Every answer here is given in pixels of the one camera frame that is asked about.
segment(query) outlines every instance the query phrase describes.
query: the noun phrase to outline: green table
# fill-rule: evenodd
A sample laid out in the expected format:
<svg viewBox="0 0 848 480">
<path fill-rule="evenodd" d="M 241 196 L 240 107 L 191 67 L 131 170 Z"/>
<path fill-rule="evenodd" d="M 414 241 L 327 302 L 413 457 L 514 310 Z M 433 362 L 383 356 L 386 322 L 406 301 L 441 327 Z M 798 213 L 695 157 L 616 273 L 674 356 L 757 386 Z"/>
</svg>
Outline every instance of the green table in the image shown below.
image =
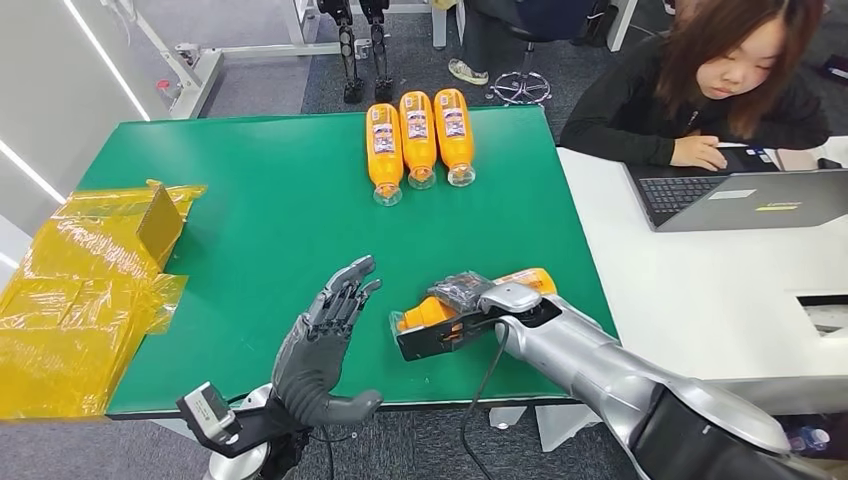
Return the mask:
<svg viewBox="0 0 848 480">
<path fill-rule="evenodd" d="M 453 354 L 407 363 L 389 313 L 418 304 L 434 281 L 464 270 L 498 277 L 544 267 L 560 294 L 615 334 L 542 110 L 471 112 L 477 180 L 377 205 L 365 162 L 364 114 L 127 123 L 79 189 L 137 187 L 148 178 L 209 189 L 189 215 L 166 271 L 190 275 L 170 329 L 149 335 L 108 414 L 172 415 L 206 380 L 229 397 L 269 381 L 280 342 L 329 276 L 364 254 L 383 288 L 354 331 L 334 393 L 367 388 L 387 404 L 469 401 L 494 336 Z M 484 399 L 561 396 L 504 358 Z"/>
</svg>

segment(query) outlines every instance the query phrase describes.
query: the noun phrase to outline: robotic hand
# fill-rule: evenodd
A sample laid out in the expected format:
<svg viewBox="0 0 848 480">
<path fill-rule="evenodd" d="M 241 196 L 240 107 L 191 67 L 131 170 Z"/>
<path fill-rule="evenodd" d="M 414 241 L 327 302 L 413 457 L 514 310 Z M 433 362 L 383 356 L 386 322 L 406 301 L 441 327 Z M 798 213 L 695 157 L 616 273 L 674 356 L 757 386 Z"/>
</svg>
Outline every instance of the robotic hand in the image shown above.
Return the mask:
<svg viewBox="0 0 848 480">
<path fill-rule="evenodd" d="M 209 382 L 177 401 L 198 442 L 213 451 L 204 480 L 280 480 L 300 462 L 313 427 L 358 423 L 383 401 L 373 390 L 335 397 L 342 361 L 365 302 L 380 281 L 363 285 L 374 259 L 333 275 L 286 335 L 271 383 L 233 410 Z"/>
<path fill-rule="evenodd" d="M 360 258 L 339 270 L 302 313 L 277 353 L 271 396 L 298 422 L 310 427 L 359 423 L 383 402 L 375 390 L 355 398 L 334 397 L 353 326 L 380 280 L 362 286 L 374 259 Z"/>
</svg>

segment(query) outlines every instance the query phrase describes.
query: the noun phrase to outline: orange juice bottle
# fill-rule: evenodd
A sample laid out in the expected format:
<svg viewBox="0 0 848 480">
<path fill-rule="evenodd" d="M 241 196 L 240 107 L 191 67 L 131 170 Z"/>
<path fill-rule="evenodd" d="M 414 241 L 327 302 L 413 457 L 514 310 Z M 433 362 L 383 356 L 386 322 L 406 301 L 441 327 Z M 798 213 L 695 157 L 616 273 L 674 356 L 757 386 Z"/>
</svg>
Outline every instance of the orange juice bottle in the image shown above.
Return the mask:
<svg viewBox="0 0 848 480">
<path fill-rule="evenodd" d="M 474 137 L 465 97 L 455 88 L 436 94 L 436 131 L 439 151 L 448 167 L 448 182 L 455 187 L 470 185 L 477 176 L 471 161 L 474 159 Z"/>
<path fill-rule="evenodd" d="M 368 176 L 374 182 L 374 200 L 391 207 L 403 197 L 403 147 L 397 110 L 378 103 L 365 116 L 365 147 L 368 150 Z"/>
<path fill-rule="evenodd" d="M 433 107 L 424 92 L 408 92 L 400 99 L 403 159 L 409 167 L 409 186 L 418 190 L 436 183 L 436 129 Z"/>
</svg>

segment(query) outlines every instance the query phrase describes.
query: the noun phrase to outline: white desk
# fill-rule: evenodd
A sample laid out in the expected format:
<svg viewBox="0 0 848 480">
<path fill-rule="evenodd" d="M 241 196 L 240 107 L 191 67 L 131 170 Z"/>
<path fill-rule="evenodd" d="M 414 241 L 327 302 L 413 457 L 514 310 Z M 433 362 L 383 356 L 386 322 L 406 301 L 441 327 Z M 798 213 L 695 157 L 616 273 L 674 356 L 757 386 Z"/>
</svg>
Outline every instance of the white desk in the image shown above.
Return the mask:
<svg viewBox="0 0 848 480">
<path fill-rule="evenodd" d="M 771 414 L 848 409 L 848 335 L 819 336 L 796 300 L 848 294 L 848 217 L 804 229 L 654 233 L 622 164 L 558 151 L 625 348 Z M 815 153 L 848 166 L 848 137 Z M 509 413 L 492 424 L 513 423 Z M 597 421 L 585 406 L 538 407 L 537 417 L 544 451 Z"/>
</svg>

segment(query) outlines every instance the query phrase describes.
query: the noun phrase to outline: laptop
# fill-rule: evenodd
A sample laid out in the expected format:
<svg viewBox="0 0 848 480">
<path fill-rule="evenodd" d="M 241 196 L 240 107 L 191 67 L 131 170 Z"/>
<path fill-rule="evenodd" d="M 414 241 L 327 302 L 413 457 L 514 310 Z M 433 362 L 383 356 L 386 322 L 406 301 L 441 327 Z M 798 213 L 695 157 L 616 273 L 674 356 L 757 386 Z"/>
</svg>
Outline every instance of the laptop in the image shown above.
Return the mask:
<svg viewBox="0 0 848 480">
<path fill-rule="evenodd" d="M 782 172 L 760 149 L 719 149 L 726 170 L 628 165 L 657 232 L 795 228 L 848 215 L 848 169 Z"/>
</svg>

